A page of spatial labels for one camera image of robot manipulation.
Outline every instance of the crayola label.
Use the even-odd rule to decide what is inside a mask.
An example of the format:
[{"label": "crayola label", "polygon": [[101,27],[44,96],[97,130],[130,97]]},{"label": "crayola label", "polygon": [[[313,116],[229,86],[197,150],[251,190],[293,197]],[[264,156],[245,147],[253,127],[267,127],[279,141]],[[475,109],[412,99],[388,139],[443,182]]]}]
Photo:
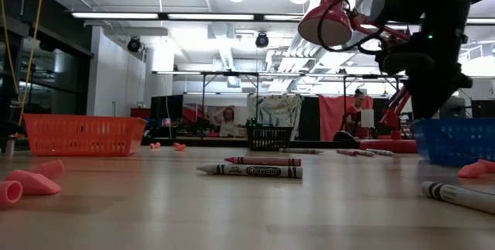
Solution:
[{"label": "crayola label", "polygon": [[250,166],[246,169],[246,174],[250,176],[280,176],[282,170],[277,167]]}]

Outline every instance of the gray crayon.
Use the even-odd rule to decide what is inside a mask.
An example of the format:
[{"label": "gray crayon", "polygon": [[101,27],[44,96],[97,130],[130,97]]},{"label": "gray crayon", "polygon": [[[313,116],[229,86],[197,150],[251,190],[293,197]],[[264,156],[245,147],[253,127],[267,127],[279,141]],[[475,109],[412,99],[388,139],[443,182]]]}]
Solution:
[{"label": "gray crayon", "polygon": [[495,214],[495,195],[442,183],[425,181],[421,192],[436,200]]},{"label": "gray crayon", "polygon": [[199,166],[197,169],[205,173],[220,175],[302,178],[302,168],[294,166],[218,164]]},{"label": "gray crayon", "polygon": [[300,154],[320,154],[321,150],[316,149],[280,149],[280,152],[284,153],[300,153]]}]

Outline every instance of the table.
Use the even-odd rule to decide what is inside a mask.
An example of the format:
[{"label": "table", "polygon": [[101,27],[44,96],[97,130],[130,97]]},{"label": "table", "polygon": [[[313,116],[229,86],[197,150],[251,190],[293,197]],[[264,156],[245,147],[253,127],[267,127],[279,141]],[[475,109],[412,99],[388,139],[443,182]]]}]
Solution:
[{"label": "table", "polygon": [[[416,155],[302,158],[302,180],[208,176],[228,156],[289,156],[232,148],[63,158],[62,193],[0,211],[0,244],[15,250],[490,249],[495,216],[420,196],[431,180],[495,193],[495,176],[461,180]],[[54,158],[16,153],[0,177]]]}]

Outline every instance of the blue plastic basket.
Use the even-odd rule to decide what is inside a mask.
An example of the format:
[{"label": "blue plastic basket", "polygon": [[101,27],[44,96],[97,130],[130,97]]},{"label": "blue plastic basket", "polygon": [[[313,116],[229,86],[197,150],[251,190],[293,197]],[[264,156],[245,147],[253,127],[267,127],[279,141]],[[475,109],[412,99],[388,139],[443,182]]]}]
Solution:
[{"label": "blue plastic basket", "polygon": [[418,153],[432,163],[495,161],[495,118],[423,119],[414,123]]}]

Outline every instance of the orange plastic basket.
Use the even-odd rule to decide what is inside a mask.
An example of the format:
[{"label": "orange plastic basket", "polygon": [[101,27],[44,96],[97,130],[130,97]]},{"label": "orange plastic basket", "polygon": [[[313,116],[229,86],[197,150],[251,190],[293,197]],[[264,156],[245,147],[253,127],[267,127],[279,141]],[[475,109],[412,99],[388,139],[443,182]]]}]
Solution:
[{"label": "orange plastic basket", "polygon": [[128,156],[141,145],[140,118],[24,114],[37,156]]}]

